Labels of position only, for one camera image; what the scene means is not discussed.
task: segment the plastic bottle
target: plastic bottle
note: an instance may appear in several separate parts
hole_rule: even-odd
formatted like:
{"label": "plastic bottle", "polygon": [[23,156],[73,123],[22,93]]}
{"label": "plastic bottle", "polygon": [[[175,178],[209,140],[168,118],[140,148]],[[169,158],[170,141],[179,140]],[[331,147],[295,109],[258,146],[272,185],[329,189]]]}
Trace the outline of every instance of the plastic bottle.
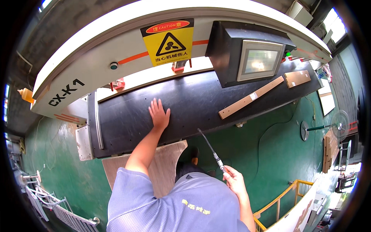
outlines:
{"label": "plastic bottle", "polygon": [[32,98],[31,90],[24,88],[24,89],[18,89],[17,91],[22,96],[23,100],[28,101],[29,103],[32,103],[32,104],[35,102],[35,100]]}

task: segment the machine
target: machine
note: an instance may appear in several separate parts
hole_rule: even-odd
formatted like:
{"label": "machine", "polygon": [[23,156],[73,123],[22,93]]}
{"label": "machine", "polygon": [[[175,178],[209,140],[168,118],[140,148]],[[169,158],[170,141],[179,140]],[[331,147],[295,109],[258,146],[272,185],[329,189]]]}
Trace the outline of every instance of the machine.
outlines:
{"label": "machine", "polygon": [[[91,22],[52,55],[37,75],[31,111],[75,123],[80,159],[88,160],[132,151],[151,129],[147,109],[157,97],[172,112],[160,139],[168,144],[196,135],[198,127],[219,130],[320,89],[309,62],[289,61],[288,52],[322,64],[332,59],[306,27],[253,1],[137,1]],[[197,65],[202,57],[210,61]],[[163,76],[167,64],[190,59],[188,72]],[[218,116],[300,70],[308,70],[311,81],[291,89],[281,84],[260,103]],[[97,89],[122,78],[124,91],[100,96]]]}

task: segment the man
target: man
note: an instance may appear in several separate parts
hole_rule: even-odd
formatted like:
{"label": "man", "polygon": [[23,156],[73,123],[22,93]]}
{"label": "man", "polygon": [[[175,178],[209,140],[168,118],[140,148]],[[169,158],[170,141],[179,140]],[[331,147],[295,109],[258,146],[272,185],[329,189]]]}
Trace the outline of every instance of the man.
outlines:
{"label": "man", "polygon": [[182,172],[167,196],[156,199],[148,167],[164,129],[169,124],[161,100],[148,108],[153,129],[136,146],[125,168],[119,168],[108,204],[108,232],[116,231],[251,231],[255,223],[243,176],[231,173],[223,180],[201,172]]}

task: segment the caution sign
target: caution sign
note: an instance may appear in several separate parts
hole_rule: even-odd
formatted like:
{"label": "caution sign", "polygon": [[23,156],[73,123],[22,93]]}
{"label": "caution sign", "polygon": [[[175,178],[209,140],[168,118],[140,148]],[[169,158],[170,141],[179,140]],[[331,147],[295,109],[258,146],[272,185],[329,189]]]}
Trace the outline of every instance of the caution sign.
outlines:
{"label": "caution sign", "polygon": [[141,28],[153,66],[191,58],[194,19],[181,19]]}

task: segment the blue shirt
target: blue shirt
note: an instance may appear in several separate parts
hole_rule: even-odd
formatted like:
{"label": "blue shirt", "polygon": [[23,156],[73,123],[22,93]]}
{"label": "blue shirt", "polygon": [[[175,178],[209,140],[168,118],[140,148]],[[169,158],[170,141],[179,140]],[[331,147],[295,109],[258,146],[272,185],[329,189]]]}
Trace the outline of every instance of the blue shirt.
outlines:
{"label": "blue shirt", "polygon": [[204,173],[182,176],[157,199],[146,174],[120,167],[108,203],[107,232],[246,231],[237,196]]}

